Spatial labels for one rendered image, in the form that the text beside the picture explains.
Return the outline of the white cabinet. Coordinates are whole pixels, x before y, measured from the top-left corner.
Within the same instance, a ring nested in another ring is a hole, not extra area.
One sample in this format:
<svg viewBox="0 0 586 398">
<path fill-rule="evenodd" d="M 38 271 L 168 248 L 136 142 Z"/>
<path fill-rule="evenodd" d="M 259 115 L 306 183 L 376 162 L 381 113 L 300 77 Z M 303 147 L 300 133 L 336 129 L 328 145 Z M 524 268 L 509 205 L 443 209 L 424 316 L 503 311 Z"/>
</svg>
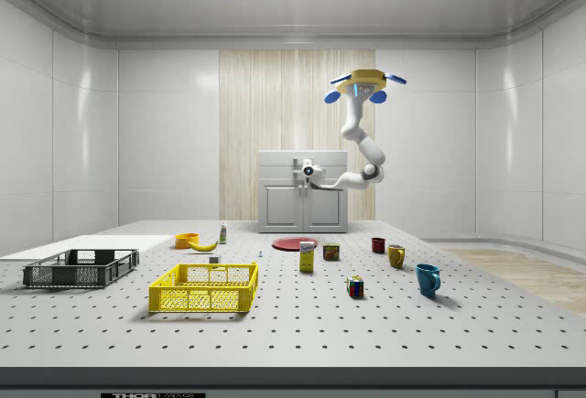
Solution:
<svg viewBox="0 0 586 398">
<path fill-rule="evenodd" d="M 344 150 L 260 150 L 258 229 L 261 232 L 346 232 L 346 191 L 315 189 L 334 184 L 347 170 Z"/>
</svg>

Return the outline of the red plate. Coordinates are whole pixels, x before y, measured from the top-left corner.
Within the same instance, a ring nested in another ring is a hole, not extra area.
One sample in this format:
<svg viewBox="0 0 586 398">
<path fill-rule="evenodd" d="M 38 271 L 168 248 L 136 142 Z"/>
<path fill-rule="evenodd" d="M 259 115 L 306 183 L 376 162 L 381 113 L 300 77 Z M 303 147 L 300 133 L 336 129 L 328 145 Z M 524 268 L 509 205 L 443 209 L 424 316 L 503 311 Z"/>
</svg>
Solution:
<svg viewBox="0 0 586 398">
<path fill-rule="evenodd" d="M 279 251 L 298 252 L 302 242 L 310 242 L 313 247 L 316 247 L 318 241 L 308 237 L 284 237 L 275 239 L 272 242 L 272 247 Z"/>
</svg>

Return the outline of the white and yellow box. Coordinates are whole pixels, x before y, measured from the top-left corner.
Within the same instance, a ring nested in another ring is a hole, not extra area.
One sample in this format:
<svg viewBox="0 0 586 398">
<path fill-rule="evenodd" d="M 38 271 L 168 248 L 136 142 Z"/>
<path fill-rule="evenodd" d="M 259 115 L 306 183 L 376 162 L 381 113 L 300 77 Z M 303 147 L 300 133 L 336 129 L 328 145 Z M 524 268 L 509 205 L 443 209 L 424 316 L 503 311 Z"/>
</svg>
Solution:
<svg viewBox="0 0 586 398">
<path fill-rule="evenodd" d="M 299 270 L 301 272 L 313 272 L 314 251 L 314 241 L 301 241 L 299 243 Z"/>
</svg>

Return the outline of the drone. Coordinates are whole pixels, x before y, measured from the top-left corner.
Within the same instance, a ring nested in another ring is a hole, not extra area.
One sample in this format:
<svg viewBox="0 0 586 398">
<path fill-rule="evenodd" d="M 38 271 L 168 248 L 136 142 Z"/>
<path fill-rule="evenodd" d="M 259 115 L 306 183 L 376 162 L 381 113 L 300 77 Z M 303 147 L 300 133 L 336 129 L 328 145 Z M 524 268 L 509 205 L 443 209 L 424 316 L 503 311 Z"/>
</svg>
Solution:
<svg viewBox="0 0 586 398">
<path fill-rule="evenodd" d="M 371 102 L 383 103 L 387 97 L 383 91 L 386 81 L 394 81 L 400 84 L 407 83 L 403 78 L 380 70 L 353 70 L 331 80 L 331 84 L 335 85 L 335 88 L 326 94 L 324 101 L 326 103 L 336 102 L 342 94 L 347 94 L 346 88 L 351 86 L 355 95 L 365 91 L 369 94 Z"/>
</svg>

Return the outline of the yellow mug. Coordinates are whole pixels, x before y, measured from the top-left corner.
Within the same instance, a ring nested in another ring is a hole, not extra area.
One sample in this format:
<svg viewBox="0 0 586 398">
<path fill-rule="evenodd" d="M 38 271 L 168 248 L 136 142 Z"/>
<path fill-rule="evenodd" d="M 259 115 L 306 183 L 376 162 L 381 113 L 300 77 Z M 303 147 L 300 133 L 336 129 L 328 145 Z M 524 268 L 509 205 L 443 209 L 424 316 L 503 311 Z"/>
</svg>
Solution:
<svg viewBox="0 0 586 398">
<path fill-rule="evenodd" d="M 387 246 L 387 255 L 390 265 L 400 269 L 403 267 L 406 251 L 405 247 L 399 244 L 389 244 Z"/>
</svg>

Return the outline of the yellow basket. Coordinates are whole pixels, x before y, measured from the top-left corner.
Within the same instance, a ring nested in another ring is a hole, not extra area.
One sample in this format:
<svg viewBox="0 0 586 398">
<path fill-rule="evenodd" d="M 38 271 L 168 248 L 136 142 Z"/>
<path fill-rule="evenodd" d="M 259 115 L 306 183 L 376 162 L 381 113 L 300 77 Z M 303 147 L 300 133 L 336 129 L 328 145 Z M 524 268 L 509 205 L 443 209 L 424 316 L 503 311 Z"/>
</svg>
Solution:
<svg viewBox="0 0 586 398">
<path fill-rule="evenodd" d="M 247 312 L 258 264 L 177 264 L 149 288 L 151 312 Z"/>
</svg>

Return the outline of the blue mug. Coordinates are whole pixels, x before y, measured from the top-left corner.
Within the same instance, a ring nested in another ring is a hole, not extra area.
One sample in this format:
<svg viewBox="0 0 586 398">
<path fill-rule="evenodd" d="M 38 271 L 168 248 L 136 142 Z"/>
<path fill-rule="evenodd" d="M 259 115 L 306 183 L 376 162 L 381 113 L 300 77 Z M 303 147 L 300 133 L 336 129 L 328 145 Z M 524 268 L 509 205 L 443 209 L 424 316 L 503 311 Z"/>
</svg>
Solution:
<svg viewBox="0 0 586 398">
<path fill-rule="evenodd" d="M 420 294 L 434 297 L 440 288 L 440 269 L 433 264 L 418 264 L 416 266 Z"/>
</svg>

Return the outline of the white board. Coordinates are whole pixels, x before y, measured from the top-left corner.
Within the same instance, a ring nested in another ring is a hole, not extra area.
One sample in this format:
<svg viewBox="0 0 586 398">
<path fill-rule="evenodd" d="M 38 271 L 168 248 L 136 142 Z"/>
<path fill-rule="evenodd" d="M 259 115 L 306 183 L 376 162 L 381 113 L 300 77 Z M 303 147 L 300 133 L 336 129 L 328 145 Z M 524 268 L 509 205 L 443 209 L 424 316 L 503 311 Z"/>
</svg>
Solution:
<svg viewBox="0 0 586 398">
<path fill-rule="evenodd" d="M 171 235 L 82 235 L 2 256 L 0 261 L 36 261 L 70 249 L 145 251 L 171 238 Z"/>
</svg>

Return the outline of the dark grey basket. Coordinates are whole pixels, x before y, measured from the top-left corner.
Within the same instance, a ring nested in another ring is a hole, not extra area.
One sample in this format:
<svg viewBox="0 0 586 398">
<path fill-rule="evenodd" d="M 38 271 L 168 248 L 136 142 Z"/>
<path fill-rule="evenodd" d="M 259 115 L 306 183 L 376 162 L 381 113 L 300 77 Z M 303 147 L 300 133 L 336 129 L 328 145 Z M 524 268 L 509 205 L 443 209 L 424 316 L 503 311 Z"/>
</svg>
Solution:
<svg viewBox="0 0 586 398">
<path fill-rule="evenodd" d="M 139 264 L 137 249 L 69 249 L 23 270 L 27 287 L 106 287 Z"/>
</svg>

